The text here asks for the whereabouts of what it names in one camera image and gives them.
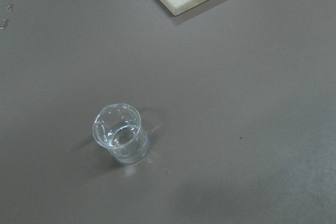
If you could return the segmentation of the clear glass cup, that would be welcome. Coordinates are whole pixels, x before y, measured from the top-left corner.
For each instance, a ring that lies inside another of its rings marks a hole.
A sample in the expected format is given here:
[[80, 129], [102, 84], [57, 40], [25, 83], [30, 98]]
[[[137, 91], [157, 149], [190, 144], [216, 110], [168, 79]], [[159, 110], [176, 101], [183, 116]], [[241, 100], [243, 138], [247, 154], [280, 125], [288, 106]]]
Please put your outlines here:
[[148, 135], [137, 109], [125, 103], [106, 105], [92, 125], [94, 140], [118, 162], [139, 162], [149, 150]]

